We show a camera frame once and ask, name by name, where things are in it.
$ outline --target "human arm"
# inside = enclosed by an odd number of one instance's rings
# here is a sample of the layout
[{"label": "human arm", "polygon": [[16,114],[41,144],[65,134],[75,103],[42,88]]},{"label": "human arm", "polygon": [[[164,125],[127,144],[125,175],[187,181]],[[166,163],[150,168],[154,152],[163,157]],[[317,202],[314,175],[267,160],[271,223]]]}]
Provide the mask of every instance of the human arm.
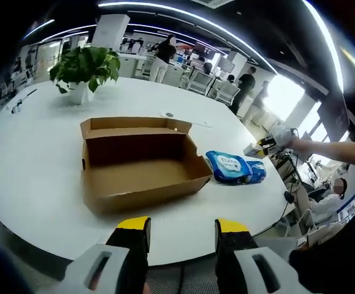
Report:
[{"label": "human arm", "polygon": [[337,194],[331,194],[320,202],[310,201],[310,207],[315,214],[332,213],[337,210],[340,201],[341,200]]},{"label": "human arm", "polygon": [[355,165],[355,142],[314,142],[296,138],[290,148],[302,153],[313,153]]}]

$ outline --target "green leaves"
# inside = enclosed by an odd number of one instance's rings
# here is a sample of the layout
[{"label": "green leaves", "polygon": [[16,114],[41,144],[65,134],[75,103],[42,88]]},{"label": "green leaves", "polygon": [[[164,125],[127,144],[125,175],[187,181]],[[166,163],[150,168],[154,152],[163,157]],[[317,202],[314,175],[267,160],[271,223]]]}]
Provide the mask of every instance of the green leaves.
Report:
[{"label": "green leaves", "polygon": [[50,76],[50,80],[51,81],[55,80],[59,70],[60,70],[60,64],[57,63],[57,65],[52,67],[52,69],[49,71],[49,76]]},{"label": "green leaves", "polygon": [[61,94],[67,93],[68,91],[64,88],[62,88],[59,84],[56,84],[57,88],[59,88],[59,91]]},{"label": "green leaves", "polygon": [[98,88],[98,82],[95,75],[93,75],[89,81],[89,89],[91,92],[95,92]]},{"label": "green leaves", "polygon": [[110,79],[117,81],[118,70],[120,69],[120,60],[116,58],[112,58],[109,61],[109,69],[110,69]]},{"label": "green leaves", "polygon": [[[120,60],[116,52],[106,48],[77,47],[62,55],[49,74],[51,81],[88,82],[89,89],[95,92],[98,86],[108,79],[117,81],[119,69]],[[59,84],[57,87],[60,93],[67,93]]]}]

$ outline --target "potted plant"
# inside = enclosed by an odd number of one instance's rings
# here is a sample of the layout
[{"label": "potted plant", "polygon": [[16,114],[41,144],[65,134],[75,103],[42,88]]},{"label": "potted plant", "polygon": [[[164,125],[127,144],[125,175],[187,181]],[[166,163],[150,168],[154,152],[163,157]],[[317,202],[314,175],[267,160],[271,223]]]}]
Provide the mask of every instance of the potted plant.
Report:
[{"label": "potted plant", "polygon": [[57,81],[60,93],[70,90],[71,101],[82,104],[90,101],[98,86],[108,79],[117,81],[120,59],[113,50],[99,47],[77,47],[62,55],[49,71],[50,80]]}]

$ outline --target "computer monitor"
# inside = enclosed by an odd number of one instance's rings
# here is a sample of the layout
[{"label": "computer monitor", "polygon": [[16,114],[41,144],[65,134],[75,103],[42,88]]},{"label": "computer monitor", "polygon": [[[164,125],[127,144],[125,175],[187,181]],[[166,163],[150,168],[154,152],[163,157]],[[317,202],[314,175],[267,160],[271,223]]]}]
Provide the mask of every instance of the computer monitor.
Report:
[{"label": "computer monitor", "polygon": [[341,93],[330,92],[323,99],[318,115],[331,142],[338,142],[349,129],[349,115]]},{"label": "computer monitor", "polygon": [[199,56],[203,56],[204,58],[207,59],[213,59],[215,55],[215,50],[206,47],[205,45],[202,45],[201,43],[196,43],[193,53],[198,54]]},{"label": "computer monitor", "polygon": [[225,57],[219,59],[218,67],[224,72],[231,73],[236,65]]}]

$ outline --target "black shirt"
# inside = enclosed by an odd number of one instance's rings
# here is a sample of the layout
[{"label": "black shirt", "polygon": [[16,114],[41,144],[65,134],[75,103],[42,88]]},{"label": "black shirt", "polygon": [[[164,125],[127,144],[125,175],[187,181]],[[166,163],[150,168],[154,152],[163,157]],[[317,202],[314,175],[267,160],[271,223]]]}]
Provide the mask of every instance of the black shirt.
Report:
[{"label": "black shirt", "polygon": [[289,258],[311,292],[355,293],[355,216],[324,244],[293,251]]},{"label": "black shirt", "polygon": [[171,46],[171,44],[169,44],[169,42],[167,41],[159,44],[157,49],[158,52],[156,56],[166,63],[169,63],[170,59],[176,53],[176,48],[174,46]]},{"label": "black shirt", "polygon": [[241,84],[239,84],[241,92],[244,91],[246,94],[248,94],[248,92],[255,87],[256,82],[253,75],[246,73],[245,75],[242,75],[239,80],[241,81]]}]

